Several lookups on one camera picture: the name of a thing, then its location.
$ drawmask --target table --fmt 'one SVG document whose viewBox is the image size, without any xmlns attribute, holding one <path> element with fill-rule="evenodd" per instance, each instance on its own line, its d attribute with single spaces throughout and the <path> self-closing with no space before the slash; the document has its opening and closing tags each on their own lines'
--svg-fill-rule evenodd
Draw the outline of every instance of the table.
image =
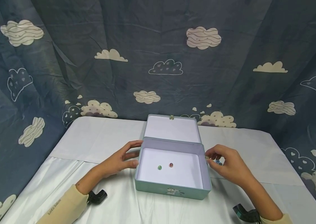
<svg viewBox="0 0 316 224">
<path fill-rule="evenodd" d="M 0 223 L 35 223 L 90 168 L 126 142 L 141 139 L 145 122 L 82 117 L 73 122 Z M 239 151 L 282 212 L 295 224 L 316 223 L 316 201 L 270 134 L 249 129 L 199 126 L 205 150 L 223 144 Z M 89 206 L 75 223 L 244 223 L 233 206 L 253 206 L 243 190 L 210 171 L 213 189 L 204 200 L 139 192 L 134 170 L 100 182 L 108 198 Z"/>
</svg>

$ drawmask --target black device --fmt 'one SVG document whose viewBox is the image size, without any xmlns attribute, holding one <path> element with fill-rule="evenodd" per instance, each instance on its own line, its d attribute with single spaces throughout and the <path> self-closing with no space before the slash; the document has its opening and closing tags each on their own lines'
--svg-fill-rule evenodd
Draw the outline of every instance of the black device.
<svg viewBox="0 0 316 224">
<path fill-rule="evenodd" d="M 244 222 L 261 224 L 260 215 L 256 209 L 247 211 L 241 204 L 239 204 L 233 207 L 233 210 L 239 219 L 243 220 Z"/>
<path fill-rule="evenodd" d="M 99 205 L 102 203 L 104 199 L 106 199 L 107 193 L 103 189 L 98 192 L 98 194 L 95 194 L 93 191 L 89 192 L 89 198 L 87 199 L 87 204 L 92 203 L 94 205 Z"/>
</svg>

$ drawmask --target beige sleeve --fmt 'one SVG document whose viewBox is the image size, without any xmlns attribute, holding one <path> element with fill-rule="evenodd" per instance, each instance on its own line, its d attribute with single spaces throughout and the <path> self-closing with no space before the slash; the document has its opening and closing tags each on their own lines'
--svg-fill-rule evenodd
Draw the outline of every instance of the beige sleeve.
<svg viewBox="0 0 316 224">
<path fill-rule="evenodd" d="M 88 197 L 72 185 L 36 224 L 72 224 L 85 210 Z"/>
<path fill-rule="evenodd" d="M 276 221 L 270 221 L 270 220 L 264 219 L 263 217 L 260 217 L 260 219 L 262 221 L 262 224 L 293 224 L 288 214 L 284 214 L 280 220 L 276 220 Z"/>
</svg>

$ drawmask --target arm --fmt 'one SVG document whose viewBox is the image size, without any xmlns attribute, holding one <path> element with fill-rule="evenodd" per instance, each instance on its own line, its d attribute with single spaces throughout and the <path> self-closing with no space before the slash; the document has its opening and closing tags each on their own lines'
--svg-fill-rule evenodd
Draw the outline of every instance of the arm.
<svg viewBox="0 0 316 224">
<path fill-rule="evenodd" d="M 259 212 L 263 224 L 292 224 L 288 215 L 282 214 L 264 187 L 255 179 L 238 151 L 216 145 L 205 155 L 209 157 L 207 162 L 213 170 L 245 191 Z M 213 161 L 221 157 L 225 158 L 223 166 Z"/>
<path fill-rule="evenodd" d="M 128 142 L 108 159 L 93 167 L 40 218 L 37 224 L 72 224 L 87 206 L 88 193 L 103 179 L 126 168 L 136 168 L 139 151 L 127 153 L 131 148 L 140 147 L 142 141 Z"/>
</svg>

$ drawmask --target blue fabric backdrop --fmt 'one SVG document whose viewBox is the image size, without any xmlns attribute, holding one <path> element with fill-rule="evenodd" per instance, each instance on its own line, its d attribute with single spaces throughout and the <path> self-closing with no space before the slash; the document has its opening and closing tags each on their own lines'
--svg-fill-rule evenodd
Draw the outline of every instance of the blue fabric backdrop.
<svg viewBox="0 0 316 224">
<path fill-rule="evenodd" d="M 316 198 L 316 1 L 0 0 L 0 209 L 79 116 L 150 113 L 271 133 Z"/>
</svg>

